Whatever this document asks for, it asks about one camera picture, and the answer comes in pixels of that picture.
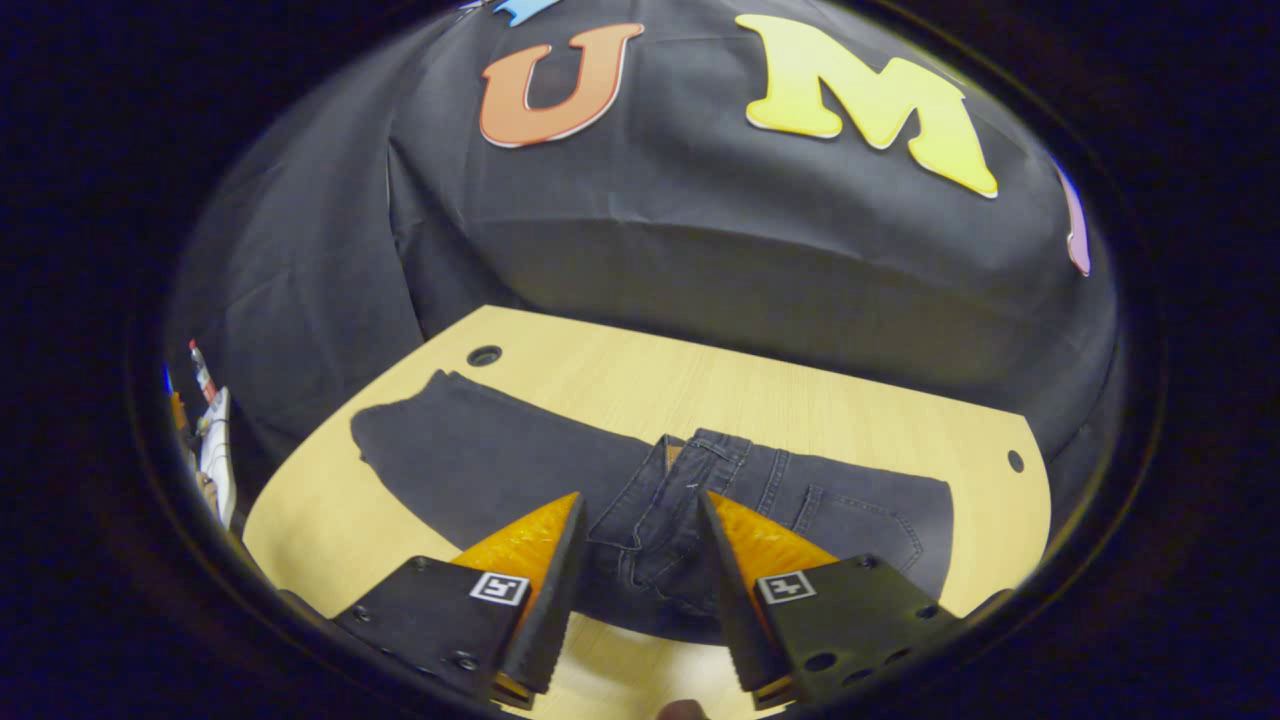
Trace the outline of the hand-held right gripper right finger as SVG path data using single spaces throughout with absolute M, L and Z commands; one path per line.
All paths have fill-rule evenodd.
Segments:
M 717 618 L 754 706 L 815 708 L 950 642 L 961 621 L 873 553 L 837 559 L 723 495 L 699 520 Z

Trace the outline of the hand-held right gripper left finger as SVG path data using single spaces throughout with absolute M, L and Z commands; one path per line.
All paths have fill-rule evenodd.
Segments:
M 451 561 L 407 559 L 335 624 L 454 696 L 530 710 L 556 671 L 586 534 L 586 500 L 566 495 Z

